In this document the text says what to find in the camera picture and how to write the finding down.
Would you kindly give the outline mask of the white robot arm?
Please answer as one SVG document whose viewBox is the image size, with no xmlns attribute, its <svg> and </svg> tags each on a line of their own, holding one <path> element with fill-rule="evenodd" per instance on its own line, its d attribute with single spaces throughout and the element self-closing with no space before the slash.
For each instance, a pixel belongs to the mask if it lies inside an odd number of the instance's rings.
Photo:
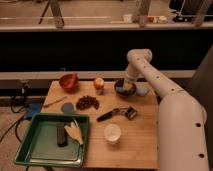
<svg viewBox="0 0 213 171">
<path fill-rule="evenodd" d="M 124 80 L 142 75 L 160 96 L 157 114 L 158 171 L 210 171 L 205 137 L 205 108 L 186 90 L 150 64 L 149 49 L 127 53 Z"/>
</svg>

